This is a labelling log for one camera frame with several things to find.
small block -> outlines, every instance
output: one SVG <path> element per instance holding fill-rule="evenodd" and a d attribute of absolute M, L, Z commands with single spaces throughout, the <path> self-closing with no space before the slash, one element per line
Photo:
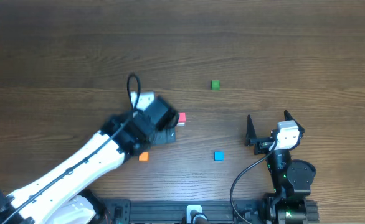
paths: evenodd
<path fill-rule="evenodd" d="M 214 160 L 215 161 L 223 161 L 224 160 L 224 152 L 222 152 L 222 151 L 214 152 Z"/>
<path fill-rule="evenodd" d="M 185 117 L 185 113 L 179 113 L 180 117 L 178 118 L 179 123 L 185 123 L 187 121 Z"/>
<path fill-rule="evenodd" d="M 139 161 L 148 161 L 149 159 L 149 152 L 143 152 L 140 156 L 138 156 Z"/>
<path fill-rule="evenodd" d="M 212 80 L 212 90 L 220 90 L 220 80 Z"/>

wooden surface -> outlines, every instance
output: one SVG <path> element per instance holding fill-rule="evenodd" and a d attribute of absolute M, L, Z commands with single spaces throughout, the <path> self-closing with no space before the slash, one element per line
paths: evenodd
<path fill-rule="evenodd" d="M 93 183 L 100 196 L 227 200 L 260 158 L 244 146 L 247 115 L 268 136 L 288 109 L 306 128 L 292 154 L 317 168 L 321 221 L 365 222 L 365 1 L 0 0 L 0 189 L 44 175 L 128 109 L 130 71 L 187 125 L 149 162 Z M 272 189 L 261 164 L 235 197 Z"/>

blue block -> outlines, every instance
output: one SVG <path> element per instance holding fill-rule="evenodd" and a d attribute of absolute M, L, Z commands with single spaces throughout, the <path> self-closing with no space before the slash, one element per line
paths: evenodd
<path fill-rule="evenodd" d="M 223 151 L 214 152 L 214 160 L 215 161 L 223 161 L 224 160 L 224 152 Z"/>

orange cube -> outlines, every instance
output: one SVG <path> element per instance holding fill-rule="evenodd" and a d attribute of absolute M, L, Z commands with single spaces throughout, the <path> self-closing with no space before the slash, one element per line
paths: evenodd
<path fill-rule="evenodd" d="M 148 161 L 149 160 L 149 152 L 143 152 L 140 156 L 138 156 L 139 161 Z"/>

green block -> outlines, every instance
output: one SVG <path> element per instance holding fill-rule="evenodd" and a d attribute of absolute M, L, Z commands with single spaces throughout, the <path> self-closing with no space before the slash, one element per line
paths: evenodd
<path fill-rule="evenodd" d="M 220 80 L 212 80 L 212 90 L 220 90 Z"/>

